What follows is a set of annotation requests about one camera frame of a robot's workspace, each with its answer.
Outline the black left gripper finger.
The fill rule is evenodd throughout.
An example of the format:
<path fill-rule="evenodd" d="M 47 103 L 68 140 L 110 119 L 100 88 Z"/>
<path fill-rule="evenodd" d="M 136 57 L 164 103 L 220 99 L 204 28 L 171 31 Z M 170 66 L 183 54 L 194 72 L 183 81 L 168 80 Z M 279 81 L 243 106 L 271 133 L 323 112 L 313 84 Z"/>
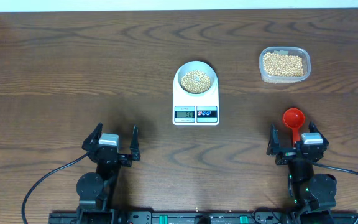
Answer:
<path fill-rule="evenodd" d="M 132 132 L 132 140 L 131 140 L 131 145 L 130 145 L 132 161 L 140 161 L 140 158 L 141 158 L 141 154 L 140 154 L 140 150 L 139 150 L 138 135 L 139 135 L 139 129 L 135 125 L 133 132 Z"/>
<path fill-rule="evenodd" d="M 99 144 L 99 139 L 102 135 L 103 124 L 98 123 L 92 133 L 83 141 L 82 149 L 87 152 L 94 152 Z"/>

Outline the red measuring scoop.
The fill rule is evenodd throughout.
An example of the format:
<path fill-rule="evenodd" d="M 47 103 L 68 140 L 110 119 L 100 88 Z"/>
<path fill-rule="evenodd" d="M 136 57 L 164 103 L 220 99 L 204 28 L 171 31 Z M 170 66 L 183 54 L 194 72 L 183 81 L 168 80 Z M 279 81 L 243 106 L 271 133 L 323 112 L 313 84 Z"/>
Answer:
<path fill-rule="evenodd" d="M 293 146 L 300 140 L 299 130 L 305 123 L 305 116 L 298 108 L 287 109 L 283 114 L 284 125 L 292 131 Z"/>

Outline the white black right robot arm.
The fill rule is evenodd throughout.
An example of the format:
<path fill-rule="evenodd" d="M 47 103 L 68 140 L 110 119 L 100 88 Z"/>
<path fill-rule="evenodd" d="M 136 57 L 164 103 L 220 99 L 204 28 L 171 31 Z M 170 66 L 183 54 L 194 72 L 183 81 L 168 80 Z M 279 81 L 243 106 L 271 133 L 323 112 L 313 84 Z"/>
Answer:
<path fill-rule="evenodd" d="M 292 223 L 334 223 L 331 209 L 336 206 L 337 180 L 333 175 L 315 174 L 313 163 L 324 156 L 329 141 L 310 123 L 309 133 L 292 147 L 282 147 L 278 131 L 270 126 L 267 154 L 275 156 L 275 163 L 288 166 L 288 191 L 296 208 L 288 214 Z"/>

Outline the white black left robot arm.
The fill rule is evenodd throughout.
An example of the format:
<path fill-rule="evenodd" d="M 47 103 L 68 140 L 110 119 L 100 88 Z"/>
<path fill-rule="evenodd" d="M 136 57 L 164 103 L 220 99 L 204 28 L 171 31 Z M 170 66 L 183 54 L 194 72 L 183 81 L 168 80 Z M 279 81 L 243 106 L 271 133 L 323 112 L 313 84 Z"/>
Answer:
<path fill-rule="evenodd" d="M 81 176 L 76 184 L 79 195 L 78 223 L 126 223 L 127 215 L 111 206 L 121 167 L 140 160 L 139 130 L 134 126 L 130 154 L 119 152 L 119 136 L 102 132 L 99 123 L 83 141 L 82 149 L 96 164 L 96 171 Z"/>

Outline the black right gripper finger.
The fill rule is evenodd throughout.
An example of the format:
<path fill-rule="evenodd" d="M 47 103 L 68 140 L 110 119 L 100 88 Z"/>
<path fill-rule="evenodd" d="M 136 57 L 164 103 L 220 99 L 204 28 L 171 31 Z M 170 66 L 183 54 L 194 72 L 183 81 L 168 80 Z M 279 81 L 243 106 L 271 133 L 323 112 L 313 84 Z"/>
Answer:
<path fill-rule="evenodd" d="M 280 141 L 278 138 L 278 130 L 274 124 L 270 125 L 270 137 L 267 146 L 267 155 L 276 155 L 280 151 Z"/>
<path fill-rule="evenodd" d="M 310 121 L 310 123 L 308 125 L 308 129 L 309 129 L 310 133 L 319 133 L 320 135 L 322 135 L 313 121 Z"/>

